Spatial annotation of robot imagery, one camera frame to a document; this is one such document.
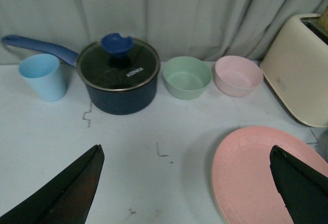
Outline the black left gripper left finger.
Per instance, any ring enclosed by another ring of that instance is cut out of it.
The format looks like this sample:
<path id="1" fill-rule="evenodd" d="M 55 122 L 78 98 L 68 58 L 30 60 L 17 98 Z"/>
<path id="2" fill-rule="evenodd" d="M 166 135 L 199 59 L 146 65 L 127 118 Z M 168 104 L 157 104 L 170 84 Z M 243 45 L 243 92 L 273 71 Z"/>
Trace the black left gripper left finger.
<path id="1" fill-rule="evenodd" d="M 95 145 L 42 188 L 1 216 L 1 223 L 85 223 L 105 155 Z"/>

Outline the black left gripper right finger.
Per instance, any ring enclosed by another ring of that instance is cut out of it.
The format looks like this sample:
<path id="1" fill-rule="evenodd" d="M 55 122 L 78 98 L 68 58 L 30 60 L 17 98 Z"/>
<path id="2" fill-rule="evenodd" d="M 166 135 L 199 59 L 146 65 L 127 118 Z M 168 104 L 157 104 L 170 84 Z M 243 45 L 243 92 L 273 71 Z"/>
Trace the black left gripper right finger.
<path id="1" fill-rule="evenodd" d="M 277 145 L 270 170 L 293 223 L 327 223 L 326 176 Z"/>

